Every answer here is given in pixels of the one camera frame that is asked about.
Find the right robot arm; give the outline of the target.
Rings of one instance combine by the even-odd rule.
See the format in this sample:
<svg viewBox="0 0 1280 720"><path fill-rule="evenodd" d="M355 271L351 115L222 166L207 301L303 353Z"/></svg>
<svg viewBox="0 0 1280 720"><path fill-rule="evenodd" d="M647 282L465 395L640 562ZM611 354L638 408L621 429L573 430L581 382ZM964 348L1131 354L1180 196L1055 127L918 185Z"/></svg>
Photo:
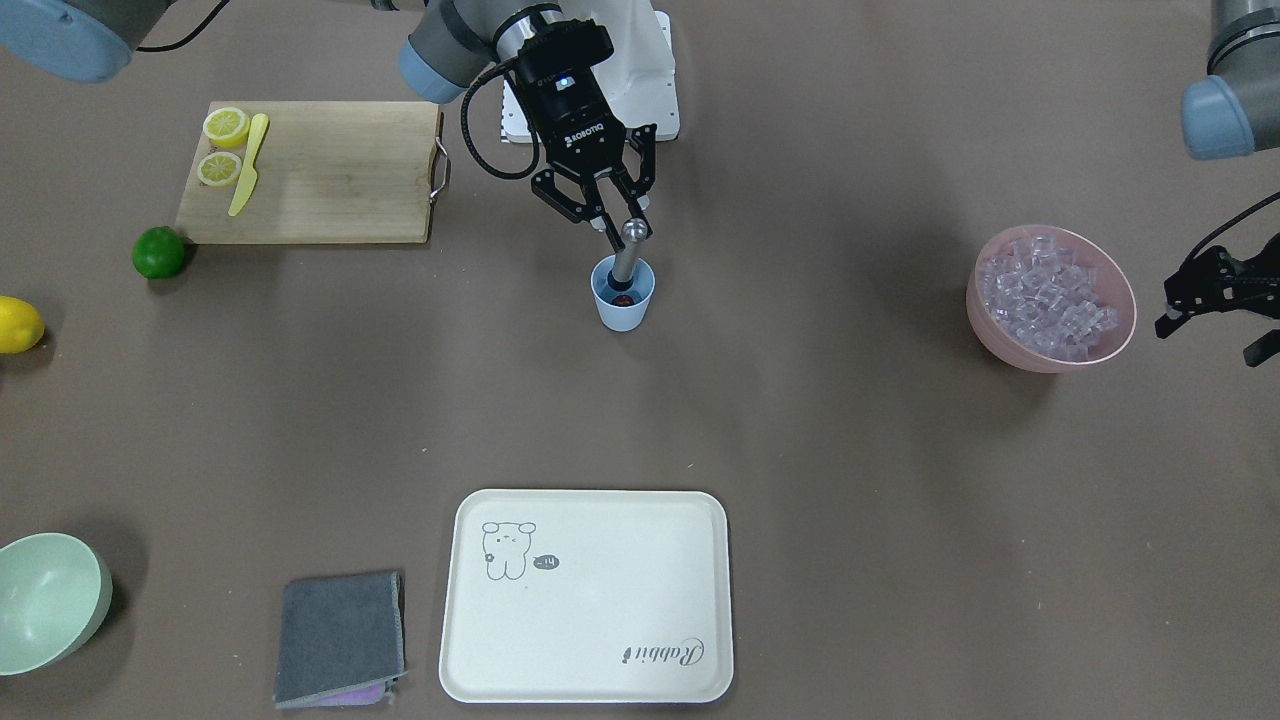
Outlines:
<svg viewBox="0 0 1280 720"><path fill-rule="evenodd" d="M3 46L79 83L114 78L145 50L166 1L5 1ZM530 124L529 167L490 176L529 178L571 222L603 232L616 251L652 234L657 124L617 106L626 74L675 65L649 1L428 1L398 58L406 85L429 102L474 95L503 79Z"/></svg>

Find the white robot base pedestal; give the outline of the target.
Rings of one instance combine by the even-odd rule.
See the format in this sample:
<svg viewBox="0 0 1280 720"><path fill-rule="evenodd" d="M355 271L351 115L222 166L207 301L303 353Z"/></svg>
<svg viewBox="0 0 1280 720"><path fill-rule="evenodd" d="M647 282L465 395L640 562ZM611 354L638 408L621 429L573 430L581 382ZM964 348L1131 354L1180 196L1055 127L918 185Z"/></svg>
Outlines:
<svg viewBox="0 0 1280 720"><path fill-rule="evenodd" d="M659 141L680 131L676 64L669 17L649 1L503 1L486 10L477 32L497 58L515 61L538 31L562 20L591 20L608 33L611 55L590 63L585 53L598 45L573 38L556 54L550 76L525 79L513 70L509 91L526 102L503 122L507 138L531 137L532 115L563 118L589 108L611 111L626 128L655 126Z"/></svg>

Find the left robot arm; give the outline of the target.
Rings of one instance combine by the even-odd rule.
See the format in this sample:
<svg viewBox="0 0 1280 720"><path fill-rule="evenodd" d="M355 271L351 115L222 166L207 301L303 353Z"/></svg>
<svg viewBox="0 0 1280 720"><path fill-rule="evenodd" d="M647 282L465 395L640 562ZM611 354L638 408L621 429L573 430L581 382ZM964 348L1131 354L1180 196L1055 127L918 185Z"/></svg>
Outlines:
<svg viewBox="0 0 1280 720"><path fill-rule="evenodd" d="M1204 78L1180 104L1190 158L1244 158L1279 146L1279 4L1213 1ZM1166 340L1208 313L1248 311L1277 319L1279 249L1272 236L1252 258L1235 258L1219 238L1277 202L1271 192L1224 222L1185 255L1164 282L1165 311L1155 322Z"/></svg>

